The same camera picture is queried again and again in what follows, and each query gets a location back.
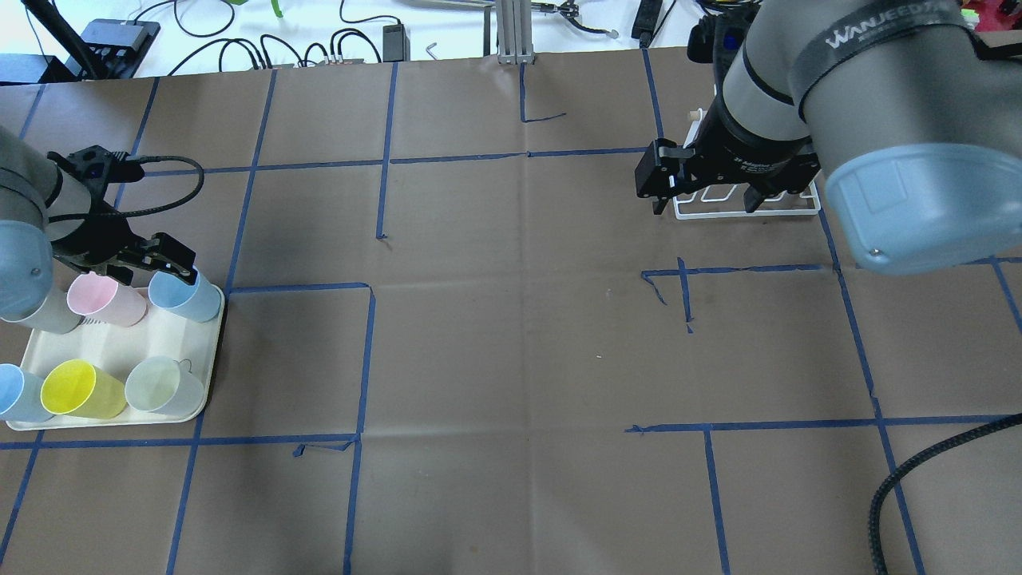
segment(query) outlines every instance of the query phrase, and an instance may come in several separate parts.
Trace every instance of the white tray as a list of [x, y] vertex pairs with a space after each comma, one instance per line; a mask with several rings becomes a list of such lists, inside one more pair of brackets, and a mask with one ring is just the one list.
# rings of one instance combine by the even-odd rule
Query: white tray
[[[139, 292], [146, 296], [148, 290], [142, 287]], [[40, 378], [46, 378], [54, 368], [68, 360], [84, 360], [122, 382], [127, 381], [131, 371], [144, 360], [157, 355], [179, 362], [187, 360], [191, 362], [191, 373], [205, 387], [202, 403], [194, 413], [184, 418], [174, 418], [138, 412], [129, 405], [112, 420], [54, 416], [38, 424], [7, 422], [7, 427], [14, 431], [35, 431], [180, 424], [194, 419], [205, 408], [210, 397], [210, 381], [220, 341], [220, 327], [224, 322], [224, 293], [220, 292], [219, 287], [217, 292], [220, 293], [220, 314], [210, 322], [197, 324], [150, 303], [145, 318], [131, 328], [86, 323], [63, 336], [33, 330], [29, 347], [21, 360], [21, 370]]]

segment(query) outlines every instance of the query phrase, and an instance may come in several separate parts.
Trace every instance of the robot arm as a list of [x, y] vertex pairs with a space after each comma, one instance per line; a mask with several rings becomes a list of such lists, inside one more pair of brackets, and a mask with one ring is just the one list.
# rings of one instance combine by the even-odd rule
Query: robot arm
[[1022, 243], [1022, 66], [960, 9], [765, 0], [695, 141], [654, 142], [639, 195], [662, 209], [712, 183], [749, 183], [751, 211], [822, 166], [865, 268], [918, 273]]
[[132, 213], [103, 200], [109, 184], [140, 180], [141, 164], [157, 159], [99, 146], [43, 156], [0, 127], [0, 318], [17, 321], [42, 305], [53, 258], [126, 284], [130, 267], [195, 281], [194, 251], [165, 233], [148, 240], [134, 234], [126, 219]]

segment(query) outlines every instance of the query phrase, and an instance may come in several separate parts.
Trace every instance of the cup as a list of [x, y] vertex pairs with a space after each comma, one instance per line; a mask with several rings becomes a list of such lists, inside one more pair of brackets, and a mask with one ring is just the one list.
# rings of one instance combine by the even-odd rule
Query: cup
[[84, 360], [57, 366], [43, 381], [43, 408], [54, 416], [110, 420], [124, 412], [125, 385]]
[[43, 300], [43, 305], [26, 318], [3, 319], [7, 324], [25, 326], [32, 330], [49, 332], [51, 334], [66, 334], [78, 328], [82, 317], [67, 307], [67, 298], [56, 285], [50, 287], [50, 293]]
[[204, 275], [198, 273], [195, 284], [189, 285], [164, 272], [152, 274], [149, 280], [149, 301], [152, 305], [186, 320], [210, 322], [220, 314], [220, 292]]
[[202, 404], [205, 386], [170, 357], [150, 357], [131, 371], [125, 383], [128, 405], [139, 412], [184, 418]]
[[145, 317], [141, 294], [117, 279], [89, 272], [75, 278], [67, 290], [67, 307], [104, 324], [130, 328]]
[[17, 366], [0, 365], [0, 420], [39, 423], [52, 418], [39, 397], [42, 387], [42, 378]]

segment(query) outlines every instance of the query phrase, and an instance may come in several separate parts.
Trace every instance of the white cup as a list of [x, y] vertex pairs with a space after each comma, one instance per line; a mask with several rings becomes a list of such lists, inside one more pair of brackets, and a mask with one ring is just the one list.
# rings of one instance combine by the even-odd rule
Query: white cup
[[43, 379], [10, 364], [0, 365], [0, 420], [45, 422], [53, 417], [43, 408]]
[[125, 382], [125, 396], [128, 405], [139, 412], [184, 418], [202, 404], [205, 386], [184, 363], [150, 357], [131, 371]]
[[3, 319], [7, 324], [24, 326], [31, 330], [49, 332], [51, 334], [66, 334], [78, 328], [82, 317], [67, 307], [67, 298], [56, 285], [50, 287], [50, 293], [43, 300], [43, 305], [30, 316], [17, 320]]
[[130, 328], [142, 321], [148, 305], [133, 287], [112, 277], [89, 272], [72, 282], [67, 290], [67, 307], [97, 322]]
[[220, 293], [204, 275], [198, 273], [195, 284], [189, 285], [162, 272], [149, 280], [149, 301], [152, 305], [186, 320], [210, 322], [220, 314]]

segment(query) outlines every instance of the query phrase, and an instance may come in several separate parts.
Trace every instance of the red object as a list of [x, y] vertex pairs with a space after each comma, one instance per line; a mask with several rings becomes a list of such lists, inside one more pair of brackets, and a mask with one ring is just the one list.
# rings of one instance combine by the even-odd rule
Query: red object
[[973, 0], [962, 6], [970, 10], [976, 10], [979, 14], [979, 26], [976, 32], [1002, 32], [1011, 30], [1015, 22], [1022, 19], [1022, 13], [1006, 16], [997, 11], [1001, 7], [1001, 0]]

